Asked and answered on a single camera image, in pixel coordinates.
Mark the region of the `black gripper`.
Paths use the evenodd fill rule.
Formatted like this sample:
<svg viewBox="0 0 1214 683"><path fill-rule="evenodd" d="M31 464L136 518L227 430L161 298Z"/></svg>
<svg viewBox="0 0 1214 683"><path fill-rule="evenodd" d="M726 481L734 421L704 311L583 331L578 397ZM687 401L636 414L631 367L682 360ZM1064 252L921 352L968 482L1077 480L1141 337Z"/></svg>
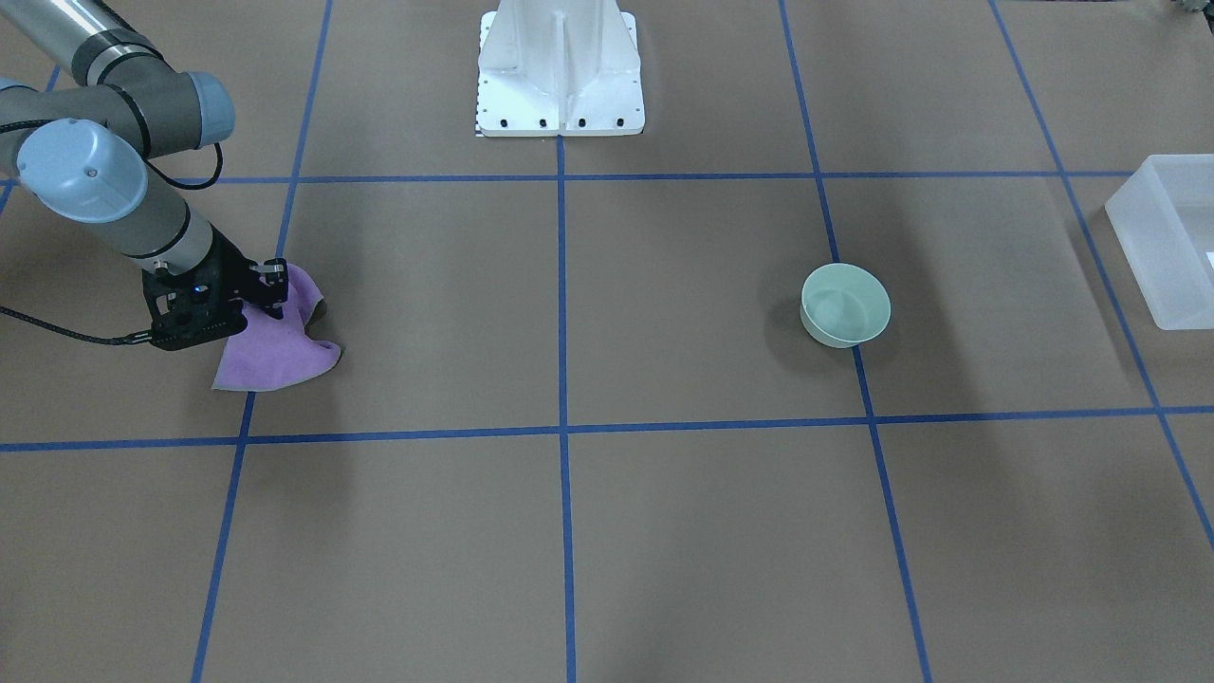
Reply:
<svg viewBox="0 0 1214 683"><path fill-rule="evenodd" d="M238 336L248 328L244 304L280 320L289 298L285 258L263 263L246 258L219 229L194 268L174 275L168 264L142 273L142 291L151 315L148 342L161 351Z"/></svg>

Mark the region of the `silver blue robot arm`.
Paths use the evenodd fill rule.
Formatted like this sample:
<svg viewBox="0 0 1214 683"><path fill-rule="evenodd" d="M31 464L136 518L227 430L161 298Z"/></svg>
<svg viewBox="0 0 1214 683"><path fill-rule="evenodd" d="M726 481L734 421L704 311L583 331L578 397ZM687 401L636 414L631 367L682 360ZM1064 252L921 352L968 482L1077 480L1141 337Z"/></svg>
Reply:
<svg viewBox="0 0 1214 683"><path fill-rule="evenodd" d="M280 320L285 260L246 258L191 206L191 184L155 165L203 148L225 164L236 126L225 84L174 69L102 1L5 1L2 18L75 82L42 91L4 79L2 173L138 267L149 328L114 345L181 351L237 336L250 311Z"/></svg>

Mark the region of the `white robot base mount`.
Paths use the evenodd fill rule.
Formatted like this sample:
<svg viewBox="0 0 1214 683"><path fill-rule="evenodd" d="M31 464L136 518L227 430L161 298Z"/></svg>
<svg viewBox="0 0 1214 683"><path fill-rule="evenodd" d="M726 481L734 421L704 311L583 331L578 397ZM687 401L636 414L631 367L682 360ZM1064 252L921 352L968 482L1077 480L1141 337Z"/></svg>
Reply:
<svg viewBox="0 0 1214 683"><path fill-rule="evenodd" d="M646 129L637 21L615 1L503 1L480 18L473 130L486 138Z"/></svg>

